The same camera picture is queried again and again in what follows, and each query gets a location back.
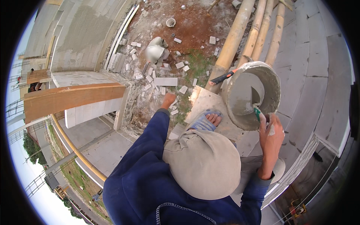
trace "blue sandal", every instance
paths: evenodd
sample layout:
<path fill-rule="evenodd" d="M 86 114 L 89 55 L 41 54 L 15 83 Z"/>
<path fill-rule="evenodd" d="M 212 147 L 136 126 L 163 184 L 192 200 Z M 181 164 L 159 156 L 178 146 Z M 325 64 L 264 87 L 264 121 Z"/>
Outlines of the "blue sandal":
<path fill-rule="evenodd" d="M 198 130 L 208 130 L 208 131 L 214 131 L 216 129 L 216 126 L 212 124 L 207 118 L 206 115 L 208 114 L 217 114 L 218 116 L 222 116 L 222 113 L 215 109 L 207 109 L 204 112 L 200 113 L 191 123 L 189 126 L 193 129 Z"/>

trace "navy blue jacket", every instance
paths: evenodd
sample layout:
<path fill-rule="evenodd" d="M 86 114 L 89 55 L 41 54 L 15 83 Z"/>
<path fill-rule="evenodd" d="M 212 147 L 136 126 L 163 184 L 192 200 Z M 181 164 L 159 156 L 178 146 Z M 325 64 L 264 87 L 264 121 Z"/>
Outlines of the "navy blue jacket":
<path fill-rule="evenodd" d="M 230 196 L 212 201 L 190 196 L 162 160 L 169 121 L 169 112 L 159 109 L 105 181 L 103 201 L 114 224 L 260 224 L 271 180 L 254 174 L 241 207 Z"/>

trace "sky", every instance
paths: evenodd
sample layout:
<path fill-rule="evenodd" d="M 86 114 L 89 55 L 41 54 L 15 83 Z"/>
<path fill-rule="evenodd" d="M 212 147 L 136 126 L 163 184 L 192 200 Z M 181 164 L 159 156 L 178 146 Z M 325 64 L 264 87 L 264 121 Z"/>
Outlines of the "sky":
<path fill-rule="evenodd" d="M 13 64 L 20 63 L 21 60 L 18 60 L 18 54 L 23 53 L 26 49 L 29 36 L 34 25 L 36 13 L 28 24 L 24 34 L 20 40 L 20 43 L 17 47 L 16 54 L 13 59 Z M 20 67 L 16 67 L 10 71 L 10 76 L 17 76 L 20 74 Z M 8 85 L 6 93 L 6 105 L 9 105 L 12 102 L 20 99 L 20 91 L 11 91 L 10 85 L 15 84 L 12 82 Z M 24 125 L 23 121 L 18 121 L 10 126 L 8 126 L 8 132 L 13 131 L 14 129 Z M 25 159 L 28 157 L 26 151 L 23 148 L 23 140 L 19 140 L 12 145 L 10 145 L 10 152 L 12 159 L 15 165 L 16 172 L 19 176 L 19 180 L 22 183 L 22 186 L 25 188 L 30 182 L 32 182 L 37 176 L 43 172 L 43 167 L 36 163 L 32 164 L 30 161 L 24 163 Z M 45 223 L 52 224 L 81 224 L 85 225 L 83 219 L 78 219 L 73 217 L 70 214 L 70 211 L 67 207 L 64 206 L 64 203 L 56 196 L 56 194 L 50 191 L 50 188 L 47 185 L 43 185 L 35 194 L 30 198 L 32 205 L 38 214 L 42 217 Z"/>

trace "hand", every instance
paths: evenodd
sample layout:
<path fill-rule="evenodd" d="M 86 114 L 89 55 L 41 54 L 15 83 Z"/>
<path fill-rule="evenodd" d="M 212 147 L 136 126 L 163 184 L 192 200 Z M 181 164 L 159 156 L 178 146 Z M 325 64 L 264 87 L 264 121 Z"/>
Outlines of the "hand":
<path fill-rule="evenodd" d="M 173 93 L 166 93 L 162 102 L 161 108 L 168 109 L 170 105 L 175 101 L 176 95 Z"/>
<path fill-rule="evenodd" d="M 260 146 L 262 149 L 262 165 L 258 170 L 258 175 L 262 180 L 268 180 L 279 157 L 281 144 L 285 133 L 280 119 L 274 113 L 267 115 L 260 114 Z"/>

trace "dirt ground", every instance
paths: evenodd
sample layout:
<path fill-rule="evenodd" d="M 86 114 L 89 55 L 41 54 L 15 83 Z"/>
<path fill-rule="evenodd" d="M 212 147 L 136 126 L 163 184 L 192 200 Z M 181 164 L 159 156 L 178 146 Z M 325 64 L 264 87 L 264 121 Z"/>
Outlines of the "dirt ground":
<path fill-rule="evenodd" d="M 54 157 L 59 160 L 67 156 L 69 152 L 64 147 L 57 134 L 54 133 L 52 126 L 50 125 L 48 129 L 51 133 L 51 138 L 54 138 L 57 147 L 59 148 L 55 149 L 57 147 L 52 146 Z M 92 210 L 96 212 L 99 216 L 103 217 L 112 224 L 109 215 L 105 210 L 105 206 L 102 201 L 102 195 L 100 196 L 101 200 L 99 200 L 98 202 L 90 203 L 90 201 L 92 200 L 92 196 L 95 195 L 99 190 L 101 190 L 101 187 L 97 185 L 92 179 L 90 179 L 90 177 L 76 164 L 75 160 L 69 163 L 66 167 L 62 168 L 62 173 L 68 181 L 70 188 L 72 188 L 75 193 L 81 195 L 79 197 L 83 199 L 83 202 L 86 205 L 90 206 L 90 208 L 92 208 Z"/>
<path fill-rule="evenodd" d="M 126 45 L 131 42 L 141 43 L 141 48 L 135 47 L 137 60 L 132 60 L 131 56 L 126 50 L 126 45 L 120 45 L 117 52 L 128 54 L 124 62 L 121 76 L 127 79 L 133 79 L 134 73 L 141 73 L 146 63 L 143 57 L 144 51 L 149 42 L 159 36 L 162 37 L 168 44 L 170 55 L 167 62 L 172 68 L 171 71 L 160 70 L 155 65 L 152 66 L 156 72 L 156 77 L 177 77 L 178 85 L 176 87 L 166 87 L 166 92 L 171 92 L 177 95 L 178 103 L 175 104 L 179 113 L 170 117 L 169 131 L 179 122 L 186 124 L 184 119 L 186 113 L 191 110 L 191 104 L 188 97 L 193 90 L 194 78 L 197 78 L 197 85 L 205 87 L 208 80 L 206 71 L 211 73 L 212 66 L 216 62 L 214 56 L 215 48 L 219 48 L 219 52 L 225 42 L 225 39 L 230 31 L 230 27 L 237 14 L 237 10 L 232 6 L 231 0 L 222 0 L 218 5 L 214 6 L 210 11 L 210 16 L 207 15 L 206 10 L 212 0 L 188 0 L 188 1 L 153 1 L 150 0 L 147 4 L 140 1 L 140 8 L 132 19 L 127 33 L 123 38 L 127 39 Z M 239 46 L 238 53 L 242 50 L 245 44 L 249 28 L 251 26 L 252 16 L 249 20 L 247 30 L 244 33 L 242 43 Z M 175 27 L 169 28 L 165 22 L 169 18 L 176 20 Z M 219 38 L 216 45 L 209 44 L 210 36 Z M 182 40 L 179 44 L 174 41 L 174 38 Z M 181 53 L 181 56 L 176 56 L 176 51 Z M 236 60 L 238 54 L 235 55 L 233 62 Z M 182 69 L 177 70 L 175 64 L 178 62 L 188 61 L 190 70 L 184 72 Z M 125 71 L 125 64 L 130 64 L 130 71 Z M 138 85 L 142 86 L 140 95 L 138 96 L 137 105 L 134 109 L 132 124 L 144 129 L 160 107 L 163 95 L 160 91 L 153 88 L 144 90 L 145 85 L 149 82 L 145 79 L 136 81 Z M 185 85 L 188 90 L 185 94 L 179 92 L 180 88 Z"/>

